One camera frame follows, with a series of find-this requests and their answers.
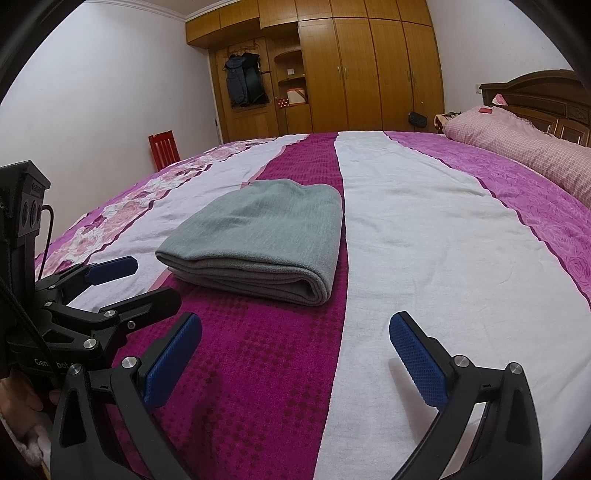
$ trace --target white stripe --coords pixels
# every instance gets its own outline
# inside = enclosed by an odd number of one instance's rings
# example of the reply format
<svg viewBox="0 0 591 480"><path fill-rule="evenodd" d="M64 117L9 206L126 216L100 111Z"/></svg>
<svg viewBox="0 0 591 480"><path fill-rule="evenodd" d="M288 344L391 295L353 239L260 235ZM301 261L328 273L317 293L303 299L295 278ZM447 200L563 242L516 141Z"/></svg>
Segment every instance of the white stripe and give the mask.
<svg viewBox="0 0 591 480"><path fill-rule="evenodd" d="M389 319L400 310L451 355L490 368L523 364L544 478L552 478L591 422L586 299L517 214L470 175L381 132L341 133L335 146L349 287L314 478L392 478L434 418L388 338ZM456 455L447 473L462 459Z"/></svg>
<svg viewBox="0 0 591 480"><path fill-rule="evenodd" d="M287 135L255 145L233 155L228 161L214 163L207 172L154 202L154 207L137 219L112 245L90 259L91 262L106 262L133 255L139 264L137 273L91 287L75 299L71 306L96 311L105 305L146 292L166 270L166 266L156 260L154 252L179 224L212 200L239 189L243 182L276 157L283 147L306 136Z"/></svg>

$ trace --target wooden shelf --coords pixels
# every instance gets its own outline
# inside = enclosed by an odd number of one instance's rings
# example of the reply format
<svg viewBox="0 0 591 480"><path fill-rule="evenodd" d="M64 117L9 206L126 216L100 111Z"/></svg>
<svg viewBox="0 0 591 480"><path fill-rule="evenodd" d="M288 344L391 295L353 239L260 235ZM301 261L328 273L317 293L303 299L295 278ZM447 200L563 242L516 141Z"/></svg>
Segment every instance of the wooden shelf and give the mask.
<svg viewBox="0 0 591 480"><path fill-rule="evenodd" d="M275 56L275 63L285 63L290 60L301 59L301 47L287 50Z"/></svg>
<svg viewBox="0 0 591 480"><path fill-rule="evenodd" d="M295 82L296 80L305 80L305 79L306 79L305 75L298 75L297 77L290 77L285 80L279 80L279 82L277 82L277 85L287 85L291 82Z"/></svg>

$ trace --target red chair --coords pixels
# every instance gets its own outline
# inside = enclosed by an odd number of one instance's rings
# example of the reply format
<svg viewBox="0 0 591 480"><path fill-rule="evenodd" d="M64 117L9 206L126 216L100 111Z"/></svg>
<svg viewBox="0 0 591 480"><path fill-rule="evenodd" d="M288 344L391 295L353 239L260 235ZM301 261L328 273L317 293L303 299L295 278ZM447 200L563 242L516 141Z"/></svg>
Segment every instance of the red chair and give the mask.
<svg viewBox="0 0 591 480"><path fill-rule="evenodd" d="M150 141L150 147L152 147L152 155L158 171L180 160L172 130L150 135L148 140Z"/></svg>

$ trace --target magenta stripe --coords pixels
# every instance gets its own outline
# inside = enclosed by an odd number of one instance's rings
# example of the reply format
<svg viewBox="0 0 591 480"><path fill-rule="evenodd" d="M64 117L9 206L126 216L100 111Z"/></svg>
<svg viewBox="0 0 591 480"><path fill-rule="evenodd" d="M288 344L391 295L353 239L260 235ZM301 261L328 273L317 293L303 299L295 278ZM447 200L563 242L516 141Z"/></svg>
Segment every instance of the magenta stripe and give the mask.
<svg viewBox="0 0 591 480"><path fill-rule="evenodd" d="M271 160L260 179L327 183L343 196L336 134L310 135ZM332 297L320 307L254 299L170 277L203 340L156 417L201 480L311 480L339 356L348 259L343 220ZM165 320L129 338L116 361L140 354ZM115 422L118 430L121 422ZM144 472L129 440L131 464Z"/></svg>
<svg viewBox="0 0 591 480"><path fill-rule="evenodd" d="M571 276L591 307L591 210L558 185L523 165L435 134L386 132L401 145L475 177L517 212Z"/></svg>

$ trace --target wooden wardrobe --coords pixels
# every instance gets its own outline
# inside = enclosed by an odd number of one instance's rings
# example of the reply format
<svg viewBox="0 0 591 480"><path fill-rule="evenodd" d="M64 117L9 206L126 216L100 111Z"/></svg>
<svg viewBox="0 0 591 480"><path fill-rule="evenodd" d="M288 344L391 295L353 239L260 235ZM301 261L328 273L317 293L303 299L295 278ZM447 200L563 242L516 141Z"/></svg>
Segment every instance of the wooden wardrobe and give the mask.
<svg viewBox="0 0 591 480"><path fill-rule="evenodd" d="M435 131L443 85L425 0L241 0L218 10L218 18L214 11L192 21L202 24L188 22L187 41L210 50L224 141L310 131ZM248 28L254 28L250 44L242 41ZM238 37L240 43L231 42ZM248 46L261 55L269 103L232 108L220 66ZM305 87L307 103L280 109L275 98L289 86ZM427 117L426 128L408 123L412 111Z"/></svg>

